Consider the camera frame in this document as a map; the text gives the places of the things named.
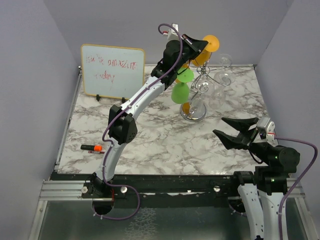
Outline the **orange plastic glass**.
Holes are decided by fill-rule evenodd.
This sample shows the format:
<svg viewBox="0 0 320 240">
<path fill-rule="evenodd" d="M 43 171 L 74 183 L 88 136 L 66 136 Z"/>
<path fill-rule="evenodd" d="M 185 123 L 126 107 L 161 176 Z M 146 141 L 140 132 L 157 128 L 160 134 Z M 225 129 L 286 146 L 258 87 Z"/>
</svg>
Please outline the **orange plastic glass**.
<svg viewBox="0 0 320 240">
<path fill-rule="evenodd" d="M 182 68 L 184 69 L 188 69 L 189 68 L 189 64 L 185 63 Z"/>
<path fill-rule="evenodd" d="M 208 42 L 207 46 L 199 56 L 191 61 L 196 67 L 202 66 L 205 62 L 207 62 L 210 59 L 211 54 L 216 52 L 220 47 L 219 39 L 214 35 L 206 35 L 203 40 Z"/>
</svg>

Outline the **clear short glass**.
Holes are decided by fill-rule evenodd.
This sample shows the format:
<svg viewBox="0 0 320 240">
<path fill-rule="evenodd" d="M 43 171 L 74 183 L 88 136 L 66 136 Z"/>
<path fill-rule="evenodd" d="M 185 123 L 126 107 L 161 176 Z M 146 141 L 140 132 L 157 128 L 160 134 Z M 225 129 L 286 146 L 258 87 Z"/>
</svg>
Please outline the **clear short glass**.
<svg viewBox="0 0 320 240">
<path fill-rule="evenodd" d="M 233 63 L 232 57 L 229 54 L 221 53 L 219 55 L 219 62 L 221 64 L 221 68 L 214 75 L 214 79 L 222 79 L 226 76 L 226 68 L 230 67 Z"/>
</svg>

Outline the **clear wine glass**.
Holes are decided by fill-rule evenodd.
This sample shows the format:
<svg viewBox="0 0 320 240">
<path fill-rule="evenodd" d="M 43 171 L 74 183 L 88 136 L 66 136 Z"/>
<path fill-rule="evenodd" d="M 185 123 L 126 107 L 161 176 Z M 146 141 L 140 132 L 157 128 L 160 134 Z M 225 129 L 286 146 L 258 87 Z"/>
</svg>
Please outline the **clear wine glass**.
<svg viewBox="0 0 320 240">
<path fill-rule="evenodd" d="M 215 85 L 209 97 L 208 105 L 213 110 L 217 110 L 226 100 L 226 87 L 230 86 L 235 81 L 235 78 L 232 73 L 221 70 L 214 75 L 213 80 Z"/>
</svg>

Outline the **clear tall glass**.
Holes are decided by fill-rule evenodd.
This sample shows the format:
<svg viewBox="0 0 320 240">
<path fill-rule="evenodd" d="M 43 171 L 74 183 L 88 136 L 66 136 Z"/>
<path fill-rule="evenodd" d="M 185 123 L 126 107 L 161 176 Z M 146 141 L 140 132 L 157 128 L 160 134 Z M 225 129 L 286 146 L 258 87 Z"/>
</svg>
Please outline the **clear tall glass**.
<svg viewBox="0 0 320 240">
<path fill-rule="evenodd" d="M 188 100 L 189 110 L 186 119 L 190 122 L 200 122 L 207 114 L 206 100 L 214 89 L 214 85 L 209 80 L 199 80 L 191 86 L 192 95 Z"/>
</svg>

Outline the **green plastic wine glass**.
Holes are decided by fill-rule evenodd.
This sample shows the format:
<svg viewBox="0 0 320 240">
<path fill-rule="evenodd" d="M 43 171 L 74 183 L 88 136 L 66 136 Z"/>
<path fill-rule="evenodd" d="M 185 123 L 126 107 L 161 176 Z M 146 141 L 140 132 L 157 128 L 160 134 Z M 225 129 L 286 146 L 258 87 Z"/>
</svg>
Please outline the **green plastic wine glass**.
<svg viewBox="0 0 320 240">
<path fill-rule="evenodd" d="M 188 83 L 194 79 L 194 72 L 189 67 L 182 67 L 178 71 L 178 83 L 172 89 L 171 99 L 176 104 L 184 104 L 189 98 L 190 89 Z"/>
</svg>

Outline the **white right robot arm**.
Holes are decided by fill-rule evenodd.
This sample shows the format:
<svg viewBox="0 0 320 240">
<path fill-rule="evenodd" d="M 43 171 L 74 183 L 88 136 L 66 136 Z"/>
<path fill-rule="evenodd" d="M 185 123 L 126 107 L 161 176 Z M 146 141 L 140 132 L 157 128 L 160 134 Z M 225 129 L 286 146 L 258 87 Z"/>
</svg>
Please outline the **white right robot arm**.
<svg viewBox="0 0 320 240">
<path fill-rule="evenodd" d="M 237 136 L 220 130 L 213 133 L 227 150 L 247 150 L 260 160 L 254 172 L 236 171 L 229 189 L 240 196 L 252 240 L 287 240 L 286 201 L 288 177 L 297 170 L 300 154 L 276 145 L 275 123 L 269 117 L 222 121 L 238 131 Z"/>
</svg>

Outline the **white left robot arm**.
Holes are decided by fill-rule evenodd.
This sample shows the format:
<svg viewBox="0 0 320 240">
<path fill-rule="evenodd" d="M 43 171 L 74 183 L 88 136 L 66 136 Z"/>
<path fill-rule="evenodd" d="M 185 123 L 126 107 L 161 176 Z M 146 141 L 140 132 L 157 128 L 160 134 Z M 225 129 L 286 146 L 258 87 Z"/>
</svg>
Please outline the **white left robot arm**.
<svg viewBox="0 0 320 240">
<path fill-rule="evenodd" d="M 207 45 L 208 41 L 193 39 L 185 34 L 169 40 L 161 60 L 151 71 L 145 84 L 121 106 L 113 105 L 110 108 L 108 126 L 102 135 L 107 150 L 99 168 L 90 177 L 97 196 L 106 197 L 115 187 L 110 180 L 114 178 L 115 168 L 124 148 L 138 133 L 136 120 L 140 113 L 177 79 L 181 67 L 197 58 Z"/>
</svg>

